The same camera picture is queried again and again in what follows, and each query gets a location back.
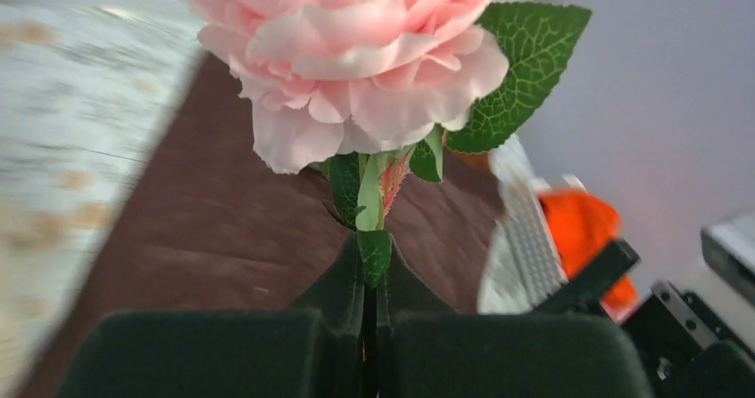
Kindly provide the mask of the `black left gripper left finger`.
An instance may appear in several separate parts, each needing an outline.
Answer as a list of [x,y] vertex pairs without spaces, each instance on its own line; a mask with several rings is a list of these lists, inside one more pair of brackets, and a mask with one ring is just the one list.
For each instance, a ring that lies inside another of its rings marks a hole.
[[130,312],[102,320],[61,397],[358,397],[365,286],[354,233],[279,310]]

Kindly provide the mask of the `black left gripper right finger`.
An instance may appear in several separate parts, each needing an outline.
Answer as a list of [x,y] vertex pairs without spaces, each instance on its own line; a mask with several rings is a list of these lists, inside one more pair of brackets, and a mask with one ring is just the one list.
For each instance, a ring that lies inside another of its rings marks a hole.
[[458,313],[395,252],[377,288],[382,397],[651,397],[628,335],[605,315]]

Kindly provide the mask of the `dark maroon wrapping paper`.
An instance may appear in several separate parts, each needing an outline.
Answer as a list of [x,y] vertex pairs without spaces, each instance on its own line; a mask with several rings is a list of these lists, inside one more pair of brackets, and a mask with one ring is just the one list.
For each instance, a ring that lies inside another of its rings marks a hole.
[[[20,396],[54,396],[108,313],[280,308],[332,263],[345,229],[322,205],[328,185],[267,168],[238,93],[227,66],[206,54]],[[440,183],[403,180],[386,227],[430,288],[471,313],[501,211],[494,177],[449,153]]]

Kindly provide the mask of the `pink rose stem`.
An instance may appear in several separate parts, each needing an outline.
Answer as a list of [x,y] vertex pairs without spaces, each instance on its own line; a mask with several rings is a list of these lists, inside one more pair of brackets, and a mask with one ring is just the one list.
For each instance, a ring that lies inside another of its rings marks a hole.
[[559,83],[592,16],[508,0],[183,0],[252,104],[275,173],[320,167],[363,278],[386,274],[385,218],[407,173],[508,140]]

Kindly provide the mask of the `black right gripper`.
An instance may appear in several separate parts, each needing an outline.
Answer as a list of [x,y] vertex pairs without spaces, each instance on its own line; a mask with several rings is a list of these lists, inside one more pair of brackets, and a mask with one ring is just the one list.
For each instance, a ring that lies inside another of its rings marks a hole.
[[602,299],[639,261],[626,240],[613,240],[575,278],[539,303],[535,312],[607,315]]

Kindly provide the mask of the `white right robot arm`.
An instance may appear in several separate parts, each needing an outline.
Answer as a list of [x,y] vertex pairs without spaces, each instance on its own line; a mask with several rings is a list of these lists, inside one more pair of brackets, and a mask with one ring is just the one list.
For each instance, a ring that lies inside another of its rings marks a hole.
[[701,230],[702,258],[619,318],[658,397],[754,395],[754,212]]

